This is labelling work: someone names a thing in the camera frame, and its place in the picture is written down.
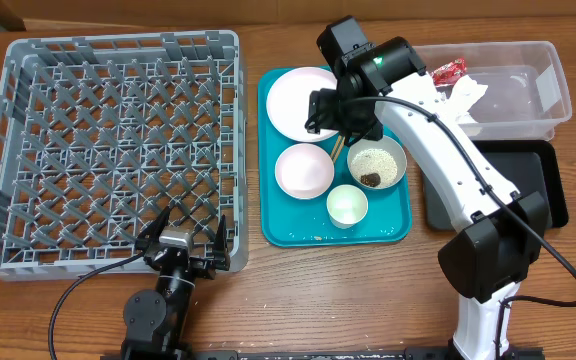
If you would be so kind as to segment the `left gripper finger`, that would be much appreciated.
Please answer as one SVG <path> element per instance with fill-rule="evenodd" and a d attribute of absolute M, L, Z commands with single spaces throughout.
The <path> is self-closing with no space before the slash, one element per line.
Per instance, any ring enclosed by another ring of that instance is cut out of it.
<path fill-rule="evenodd" d="M 135 241 L 136 250 L 147 250 L 153 242 L 158 241 L 159 236 L 168 225 L 171 211 L 172 207 L 167 206 L 160 212 L 155 220 L 142 230 Z"/>
<path fill-rule="evenodd" d="M 226 225 L 226 216 L 222 215 L 218 223 L 217 232 L 212 246 L 214 268 L 221 271 L 228 271 L 230 269 L 230 255 L 227 244 Z"/>

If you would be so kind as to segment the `pile of white rice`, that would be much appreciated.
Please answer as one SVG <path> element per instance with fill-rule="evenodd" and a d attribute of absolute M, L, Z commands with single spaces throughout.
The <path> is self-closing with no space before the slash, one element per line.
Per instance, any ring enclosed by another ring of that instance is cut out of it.
<path fill-rule="evenodd" d="M 360 151 L 350 162 L 349 169 L 359 182 L 364 174 L 378 173 L 381 184 L 376 188 L 389 187 L 395 183 L 398 175 L 398 165 L 394 157 L 383 149 L 375 148 Z"/>

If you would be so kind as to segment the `grey bowl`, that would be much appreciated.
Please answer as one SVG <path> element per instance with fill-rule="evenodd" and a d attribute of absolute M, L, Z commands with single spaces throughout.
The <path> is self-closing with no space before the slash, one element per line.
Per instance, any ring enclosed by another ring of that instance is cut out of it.
<path fill-rule="evenodd" d="M 359 180 L 356 179 L 350 172 L 349 167 L 350 167 L 350 162 L 352 161 L 352 159 L 360 151 L 365 150 L 365 149 L 372 149 L 372 148 L 383 149 L 383 150 L 387 151 L 388 153 L 390 153 L 394 157 L 394 159 L 398 165 L 398 175 L 397 175 L 397 178 L 395 180 L 395 183 L 390 185 L 389 187 L 384 187 L 384 188 L 367 187 L 365 185 L 362 185 L 359 182 Z M 391 137 L 384 136 L 380 140 L 377 140 L 377 141 L 362 139 L 362 140 L 359 140 L 354 145 L 352 145 L 348 150 L 347 165 L 348 165 L 348 169 L 349 169 L 351 176 L 362 187 L 364 187 L 366 189 L 371 189 L 371 190 L 382 190 L 382 189 L 387 189 L 387 188 L 390 188 L 390 187 L 396 185 L 398 182 L 400 182 L 403 179 L 403 177 L 406 173 L 406 168 L 407 168 L 407 158 L 406 158 L 406 155 L 405 155 L 405 152 L 404 152 L 402 146 L 396 140 L 394 140 Z"/>

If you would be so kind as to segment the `dark brown food piece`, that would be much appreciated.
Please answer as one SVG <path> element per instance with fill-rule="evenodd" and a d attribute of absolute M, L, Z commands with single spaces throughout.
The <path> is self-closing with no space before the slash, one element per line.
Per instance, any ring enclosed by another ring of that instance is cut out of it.
<path fill-rule="evenodd" d="M 360 182 L 367 187 L 376 188 L 381 184 L 381 177 L 378 173 L 364 174 L 360 177 Z"/>

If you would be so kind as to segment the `small pink bowl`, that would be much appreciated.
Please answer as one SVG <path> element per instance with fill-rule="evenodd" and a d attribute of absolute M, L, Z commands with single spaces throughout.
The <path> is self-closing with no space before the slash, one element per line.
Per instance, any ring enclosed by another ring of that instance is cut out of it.
<path fill-rule="evenodd" d="M 335 168 L 324 149 L 311 143 L 298 143 L 279 155 L 274 174 L 284 193 L 298 200 L 310 200 L 329 189 Z"/>

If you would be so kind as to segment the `white cup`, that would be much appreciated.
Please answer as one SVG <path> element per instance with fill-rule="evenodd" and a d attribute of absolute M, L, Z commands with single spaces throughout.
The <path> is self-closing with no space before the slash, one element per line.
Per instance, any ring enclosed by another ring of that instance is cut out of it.
<path fill-rule="evenodd" d="M 368 199 L 365 193 L 354 185 L 339 185 L 329 192 L 326 209 L 334 226 L 347 229 L 358 224 L 367 215 Z"/>

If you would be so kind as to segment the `red snack wrapper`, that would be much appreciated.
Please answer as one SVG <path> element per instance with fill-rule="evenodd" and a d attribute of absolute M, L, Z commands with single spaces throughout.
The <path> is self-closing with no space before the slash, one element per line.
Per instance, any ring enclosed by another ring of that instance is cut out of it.
<path fill-rule="evenodd" d="M 436 87 L 452 86 L 466 74 L 467 63 L 464 58 L 457 58 L 430 73 Z"/>

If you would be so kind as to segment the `white napkin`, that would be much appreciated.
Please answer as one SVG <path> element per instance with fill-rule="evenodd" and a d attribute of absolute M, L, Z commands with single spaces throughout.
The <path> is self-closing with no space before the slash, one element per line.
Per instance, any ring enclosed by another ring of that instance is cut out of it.
<path fill-rule="evenodd" d="M 452 119 L 460 125 L 475 123 L 470 110 L 484 97 L 487 90 L 487 85 L 478 83 L 469 75 L 459 78 L 444 101 Z"/>

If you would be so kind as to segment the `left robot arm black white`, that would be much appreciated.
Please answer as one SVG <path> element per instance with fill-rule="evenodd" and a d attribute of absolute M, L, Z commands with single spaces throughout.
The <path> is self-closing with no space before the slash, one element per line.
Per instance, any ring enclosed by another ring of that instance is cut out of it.
<path fill-rule="evenodd" d="M 135 293 L 124 306 L 122 359 L 190 359 L 192 350 L 181 342 L 181 334 L 195 281 L 212 280 L 230 268 L 225 216 L 211 236 L 208 253 L 194 256 L 193 236 L 168 225 L 171 211 L 166 207 L 137 237 L 144 262 L 159 275 L 153 289 Z"/>

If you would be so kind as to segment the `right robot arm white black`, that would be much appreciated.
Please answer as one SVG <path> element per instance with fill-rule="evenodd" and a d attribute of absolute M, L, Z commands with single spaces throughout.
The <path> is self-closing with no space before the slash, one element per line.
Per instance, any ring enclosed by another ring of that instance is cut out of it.
<path fill-rule="evenodd" d="M 306 130 L 336 131 L 348 147 L 379 140 L 384 130 L 399 138 L 456 231 L 438 252 L 442 272 L 459 294 L 450 354 L 509 358 L 506 312 L 539 257 L 547 202 L 538 192 L 521 194 L 487 161 L 404 38 L 375 45 L 357 20 L 346 16 L 329 24 L 316 44 L 337 85 L 311 93 Z"/>

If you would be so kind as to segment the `grey plastic dishwasher rack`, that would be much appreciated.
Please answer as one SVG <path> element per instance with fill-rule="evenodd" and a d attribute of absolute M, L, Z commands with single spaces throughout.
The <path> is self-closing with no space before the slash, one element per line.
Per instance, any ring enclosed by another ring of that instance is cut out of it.
<path fill-rule="evenodd" d="M 144 273 L 166 207 L 208 255 L 248 262 L 246 68 L 230 30 L 29 38 L 0 79 L 0 279 Z"/>

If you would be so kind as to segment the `clear plastic waste bin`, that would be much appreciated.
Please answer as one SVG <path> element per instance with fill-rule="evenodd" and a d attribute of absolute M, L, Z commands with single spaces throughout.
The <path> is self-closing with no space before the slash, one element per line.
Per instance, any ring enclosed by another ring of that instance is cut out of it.
<path fill-rule="evenodd" d="M 566 77 L 548 41 L 424 45 L 427 68 L 465 60 L 466 74 L 487 90 L 460 126 L 473 140 L 544 139 L 572 116 Z"/>

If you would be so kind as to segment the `black waste tray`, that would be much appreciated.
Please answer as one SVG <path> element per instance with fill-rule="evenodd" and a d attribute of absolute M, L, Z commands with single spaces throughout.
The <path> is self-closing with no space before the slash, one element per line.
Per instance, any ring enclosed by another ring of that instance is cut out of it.
<path fill-rule="evenodd" d="M 522 195 L 539 192 L 549 206 L 547 228 L 569 221 L 564 189 L 554 147 L 544 140 L 475 141 L 482 155 Z"/>

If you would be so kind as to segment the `large pink round plate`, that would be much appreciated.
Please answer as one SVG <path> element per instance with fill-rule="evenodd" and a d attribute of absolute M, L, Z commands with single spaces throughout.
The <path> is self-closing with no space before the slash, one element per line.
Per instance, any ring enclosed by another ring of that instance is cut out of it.
<path fill-rule="evenodd" d="M 308 133 L 310 94 L 322 88 L 334 90 L 337 80 L 332 72 L 319 67 L 295 68 L 281 75 L 271 86 L 266 99 L 266 110 L 272 125 L 285 137 L 315 143 L 337 134 L 332 130 Z"/>

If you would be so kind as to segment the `teal plastic serving tray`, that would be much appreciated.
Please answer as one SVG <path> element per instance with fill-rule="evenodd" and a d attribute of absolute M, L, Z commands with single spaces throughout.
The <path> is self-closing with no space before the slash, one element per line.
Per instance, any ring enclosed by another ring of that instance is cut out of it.
<path fill-rule="evenodd" d="M 280 189 L 275 164 L 280 154 L 295 144 L 271 124 L 266 98 L 271 86 L 287 73 L 273 69 L 258 85 L 258 157 L 261 228 L 269 242 L 279 247 L 342 246 L 397 242 L 412 227 L 408 179 L 383 190 L 366 189 L 367 215 L 358 224 L 340 229 L 327 212 L 325 194 L 311 200 L 298 200 Z"/>

